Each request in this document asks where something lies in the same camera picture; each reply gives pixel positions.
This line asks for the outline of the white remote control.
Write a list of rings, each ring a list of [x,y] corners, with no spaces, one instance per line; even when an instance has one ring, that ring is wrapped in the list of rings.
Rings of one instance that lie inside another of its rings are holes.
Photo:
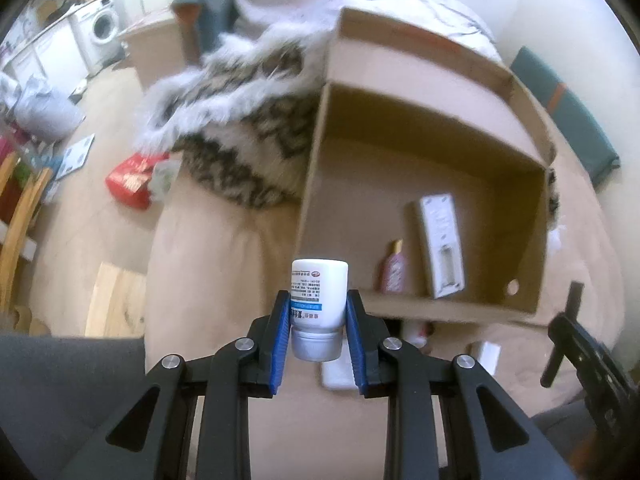
[[[416,203],[428,290],[434,299],[465,289],[461,240],[450,194],[423,196]]]

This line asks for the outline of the white paper sheet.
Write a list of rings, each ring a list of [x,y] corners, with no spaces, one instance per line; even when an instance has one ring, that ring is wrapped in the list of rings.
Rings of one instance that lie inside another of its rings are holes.
[[[65,149],[55,180],[61,180],[85,166],[94,140],[96,140],[96,136],[90,134],[90,136],[85,136]]]

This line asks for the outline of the pink perfume bottle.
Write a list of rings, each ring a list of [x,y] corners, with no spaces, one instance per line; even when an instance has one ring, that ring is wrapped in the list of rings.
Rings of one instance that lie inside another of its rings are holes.
[[[382,265],[382,274],[378,290],[383,294],[400,294],[404,290],[406,262],[402,253],[403,240],[394,240],[390,254]]]

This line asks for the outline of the white blue-label medicine bottle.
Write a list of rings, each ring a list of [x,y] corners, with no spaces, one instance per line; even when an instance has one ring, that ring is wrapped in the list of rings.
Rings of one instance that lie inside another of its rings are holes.
[[[290,320],[293,353],[307,362],[330,362],[342,353],[348,264],[296,259],[291,266]]]

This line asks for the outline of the brown cardboard box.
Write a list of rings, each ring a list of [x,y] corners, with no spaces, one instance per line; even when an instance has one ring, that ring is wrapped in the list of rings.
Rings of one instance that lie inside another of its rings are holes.
[[[383,316],[534,322],[549,222],[549,129],[510,70],[426,29],[352,8],[329,44],[297,231],[301,257],[346,261]],[[454,199],[465,289],[428,290],[416,203]],[[404,290],[378,290],[403,240]]]

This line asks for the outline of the white washing machine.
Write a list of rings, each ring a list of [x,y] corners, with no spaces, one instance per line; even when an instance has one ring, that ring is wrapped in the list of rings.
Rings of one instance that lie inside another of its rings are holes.
[[[89,75],[96,76],[122,50],[114,0],[92,0],[76,6],[68,18]]]

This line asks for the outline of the white plastic bottle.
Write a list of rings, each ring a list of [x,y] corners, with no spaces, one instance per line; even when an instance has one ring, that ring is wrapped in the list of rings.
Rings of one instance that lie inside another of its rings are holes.
[[[337,360],[323,362],[320,370],[321,385],[324,388],[332,391],[358,389],[352,372],[352,360],[346,351]]]

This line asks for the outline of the leopard fur blanket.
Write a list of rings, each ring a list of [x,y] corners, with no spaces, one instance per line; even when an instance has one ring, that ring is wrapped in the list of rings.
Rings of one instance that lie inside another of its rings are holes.
[[[179,153],[210,192],[245,208],[298,202],[326,82],[331,33],[280,23],[257,39],[222,34],[200,64],[149,88],[136,150]]]

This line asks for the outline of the red plastic bag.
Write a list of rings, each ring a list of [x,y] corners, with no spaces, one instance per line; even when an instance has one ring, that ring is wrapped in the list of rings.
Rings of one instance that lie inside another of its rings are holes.
[[[149,183],[153,169],[169,158],[168,153],[144,156],[136,153],[116,166],[105,178],[111,196],[119,203],[137,210],[147,210],[151,205]]]

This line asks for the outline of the teal cushion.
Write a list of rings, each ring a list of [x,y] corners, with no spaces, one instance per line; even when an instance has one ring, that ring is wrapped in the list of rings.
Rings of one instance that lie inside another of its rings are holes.
[[[595,188],[620,168],[620,155],[596,118],[542,58],[521,47],[511,70],[553,119]]]

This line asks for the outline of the wooden chair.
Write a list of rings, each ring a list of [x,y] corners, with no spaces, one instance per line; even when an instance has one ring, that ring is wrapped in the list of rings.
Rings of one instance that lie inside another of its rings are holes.
[[[6,237],[1,243],[1,312],[11,309],[12,288],[15,271],[20,258],[27,231],[44,189],[52,178],[49,167],[36,172],[35,177],[29,177],[17,202]]]

